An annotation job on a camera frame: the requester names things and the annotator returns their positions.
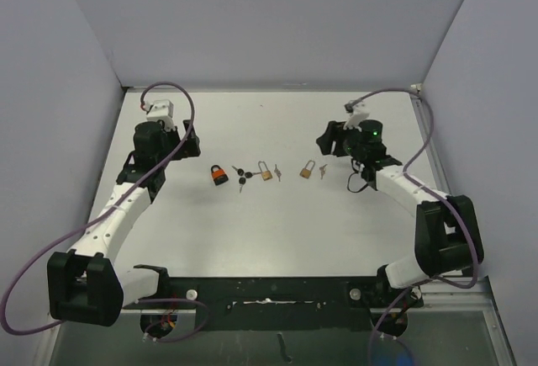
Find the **padlock keys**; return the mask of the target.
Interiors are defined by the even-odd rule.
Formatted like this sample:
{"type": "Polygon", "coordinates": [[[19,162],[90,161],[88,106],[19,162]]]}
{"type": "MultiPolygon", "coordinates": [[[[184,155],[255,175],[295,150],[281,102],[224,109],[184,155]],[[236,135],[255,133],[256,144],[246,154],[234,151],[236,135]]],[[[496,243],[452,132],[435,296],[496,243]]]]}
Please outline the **padlock keys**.
{"type": "Polygon", "coordinates": [[[281,172],[280,169],[278,168],[277,164],[275,164],[275,167],[274,167],[274,173],[275,173],[276,176],[277,176],[278,182],[281,182],[281,180],[282,180],[282,172],[281,172]]]}
{"type": "Polygon", "coordinates": [[[324,179],[324,175],[326,174],[326,168],[327,168],[327,164],[324,164],[323,166],[319,167],[321,180],[324,179]]]}

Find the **brass padlock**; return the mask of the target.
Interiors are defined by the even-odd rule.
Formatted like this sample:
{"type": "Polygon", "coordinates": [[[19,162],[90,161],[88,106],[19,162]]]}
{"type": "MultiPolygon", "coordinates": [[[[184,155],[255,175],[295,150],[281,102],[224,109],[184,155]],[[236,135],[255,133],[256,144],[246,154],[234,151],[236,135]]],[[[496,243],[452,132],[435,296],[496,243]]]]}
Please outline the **brass padlock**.
{"type": "Polygon", "coordinates": [[[269,181],[273,178],[272,172],[270,171],[269,167],[267,166],[265,161],[259,161],[258,162],[258,168],[261,174],[261,178],[264,181],[269,181]]]}
{"type": "Polygon", "coordinates": [[[304,179],[309,179],[311,177],[312,171],[315,167],[315,161],[314,160],[308,160],[306,164],[303,166],[301,171],[299,172],[299,176],[304,179]]]}

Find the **orange black padlock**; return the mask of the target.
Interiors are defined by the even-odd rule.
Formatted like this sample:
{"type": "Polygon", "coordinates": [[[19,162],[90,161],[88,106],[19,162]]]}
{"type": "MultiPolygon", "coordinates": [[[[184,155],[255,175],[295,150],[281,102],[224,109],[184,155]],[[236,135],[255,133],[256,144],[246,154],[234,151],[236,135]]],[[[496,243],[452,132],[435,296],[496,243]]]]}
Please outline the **orange black padlock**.
{"type": "Polygon", "coordinates": [[[220,165],[211,166],[210,172],[215,186],[220,186],[229,181],[228,174],[220,165]]]}

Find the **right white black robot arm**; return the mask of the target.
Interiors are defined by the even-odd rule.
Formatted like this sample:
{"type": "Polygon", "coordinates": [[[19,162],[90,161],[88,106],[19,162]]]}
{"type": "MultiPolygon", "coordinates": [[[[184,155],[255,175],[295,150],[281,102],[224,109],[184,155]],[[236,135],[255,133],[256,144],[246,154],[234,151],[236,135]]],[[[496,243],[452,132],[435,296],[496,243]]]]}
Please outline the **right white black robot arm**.
{"type": "Polygon", "coordinates": [[[348,156],[367,187],[386,194],[415,219],[414,248],[388,264],[384,279],[374,285],[377,301],[395,305],[404,288],[466,268],[475,270],[484,250],[473,202],[432,189],[404,171],[382,142],[382,123],[363,120],[351,129],[330,121],[316,144],[324,156],[348,156]]]}

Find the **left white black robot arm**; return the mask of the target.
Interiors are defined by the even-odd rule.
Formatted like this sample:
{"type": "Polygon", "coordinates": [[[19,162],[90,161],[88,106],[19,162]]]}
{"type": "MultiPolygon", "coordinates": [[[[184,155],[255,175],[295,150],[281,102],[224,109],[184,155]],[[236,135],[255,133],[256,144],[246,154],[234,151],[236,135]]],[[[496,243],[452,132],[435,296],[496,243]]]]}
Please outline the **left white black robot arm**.
{"type": "Polygon", "coordinates": [[[67,252],[47,263],[50,314],[58,321],[111,326],[121,310],[143,299],[160,308],[171,298],[165,268],[136,265],[117,273],[114,264],[135,222],[153,204],[166,181],[169,162],[200,154],[193,121],[185,134],[166,130],[160,121],[134,128],[133,150],[116,178],[109,201],[98,218],[67,252]]]}

